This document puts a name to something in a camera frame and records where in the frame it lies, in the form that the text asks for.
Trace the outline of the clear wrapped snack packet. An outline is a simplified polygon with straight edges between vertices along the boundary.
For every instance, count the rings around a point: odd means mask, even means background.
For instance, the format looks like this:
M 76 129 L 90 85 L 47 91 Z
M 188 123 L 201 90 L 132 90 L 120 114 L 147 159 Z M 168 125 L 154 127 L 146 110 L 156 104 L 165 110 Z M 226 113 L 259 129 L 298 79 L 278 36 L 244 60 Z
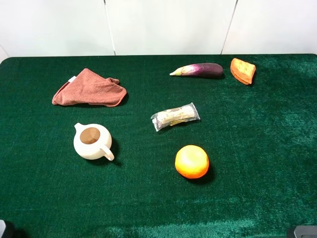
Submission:
M 156 132 L 179 123 L 200 120 L 198 111 L 193 103 L 178 108 L 167 109 L 151 116 Z

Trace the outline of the orange toy bread slice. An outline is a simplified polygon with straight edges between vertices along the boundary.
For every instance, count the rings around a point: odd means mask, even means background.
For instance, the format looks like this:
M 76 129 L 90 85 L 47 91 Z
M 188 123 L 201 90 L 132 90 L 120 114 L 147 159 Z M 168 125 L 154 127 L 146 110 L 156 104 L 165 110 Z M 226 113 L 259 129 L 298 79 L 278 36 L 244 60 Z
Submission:
M 245 85 L 250 85 L 253 81 L 256 66 L 254 64 L 234 58 L 231 61 L 230 71 L 238 81 Z

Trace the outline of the green velvet table cloth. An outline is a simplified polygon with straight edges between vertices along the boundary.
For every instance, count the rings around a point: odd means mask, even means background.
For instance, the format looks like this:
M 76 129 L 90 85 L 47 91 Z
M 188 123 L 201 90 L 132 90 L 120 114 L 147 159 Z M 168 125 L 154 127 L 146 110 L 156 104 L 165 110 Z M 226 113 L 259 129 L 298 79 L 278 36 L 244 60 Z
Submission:
M 16 238 L 282 238 L 317 223 L 317 57 L 231 55 L 9 58 L 0 65 L 0 217 Z M 215 78 L 170 76 L 217 63 Z M 53 105 L 83 69 L 114 78 L 116 107 Z M 193 103 L 200 120 L 156 132 L 151 116 Z M 75 124 L 100 124 L 114 160 L 87 160 Z M 210 165 L 197 179 L 175 168 L 186 145 Z

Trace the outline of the orange fruit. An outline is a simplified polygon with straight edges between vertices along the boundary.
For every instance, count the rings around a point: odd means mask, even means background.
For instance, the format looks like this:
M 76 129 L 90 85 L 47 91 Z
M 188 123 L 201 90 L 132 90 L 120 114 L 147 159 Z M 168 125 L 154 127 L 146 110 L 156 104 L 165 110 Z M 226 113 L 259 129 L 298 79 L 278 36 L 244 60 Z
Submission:
M 176 170 L 187 179 L 199 179 L 209 169 L 210 161 L 205 150 L 196 145 L 182 147 L 175 157 Z

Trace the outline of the pink folded towel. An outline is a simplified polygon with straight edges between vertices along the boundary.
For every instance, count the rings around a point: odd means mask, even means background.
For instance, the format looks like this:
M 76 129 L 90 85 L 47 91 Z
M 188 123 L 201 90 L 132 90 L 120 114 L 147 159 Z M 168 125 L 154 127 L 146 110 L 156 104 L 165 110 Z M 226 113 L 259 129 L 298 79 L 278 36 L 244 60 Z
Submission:
M 52 104 L 72 106 L 89 104 L 106 107 L 118 106 L 127 94 L 114 78 L 103 78 L 85 68 L 69 79 L 53 96 Z

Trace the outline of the white ceramic teapot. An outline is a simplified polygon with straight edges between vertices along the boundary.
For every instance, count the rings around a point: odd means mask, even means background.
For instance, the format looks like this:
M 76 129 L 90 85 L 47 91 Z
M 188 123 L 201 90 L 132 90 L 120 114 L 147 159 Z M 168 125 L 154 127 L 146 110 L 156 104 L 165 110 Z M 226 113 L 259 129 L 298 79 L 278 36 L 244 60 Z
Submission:
M 75 136 L 73 146 L 76 153 L 84 159 L 96 160 L 106 157 L 109 161 L 114 160 L 111 152 L 112 137 L 107 128 L 100 124 L 75 124 Z

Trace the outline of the purple toy eggplant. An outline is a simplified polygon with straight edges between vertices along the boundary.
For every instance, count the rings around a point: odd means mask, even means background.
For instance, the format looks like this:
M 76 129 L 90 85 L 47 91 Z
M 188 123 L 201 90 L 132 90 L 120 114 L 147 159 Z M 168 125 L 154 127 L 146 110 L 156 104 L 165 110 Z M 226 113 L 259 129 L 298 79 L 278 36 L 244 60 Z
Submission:
M 169 74 L 170 76 L 199 76 L 215 78 L 223 75 L 223 68 L 217 63 L 195 63 L 182 66 Z

